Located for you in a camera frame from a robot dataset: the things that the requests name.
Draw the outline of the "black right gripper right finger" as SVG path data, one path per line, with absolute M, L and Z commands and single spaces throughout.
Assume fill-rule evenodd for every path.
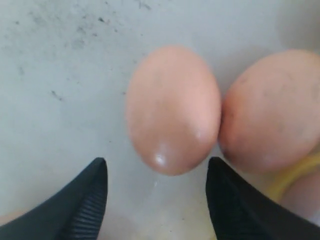
M 220 157 L 208 162 L 205 193 L 217 240 L 318 240 L 319 226 L 275 203 Z

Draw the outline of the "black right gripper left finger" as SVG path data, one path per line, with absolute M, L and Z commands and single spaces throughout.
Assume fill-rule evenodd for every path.
M 96 240 L 107 206 L 106 160 L 95 158 L 55 195 L 1 225 L 2 240 Z

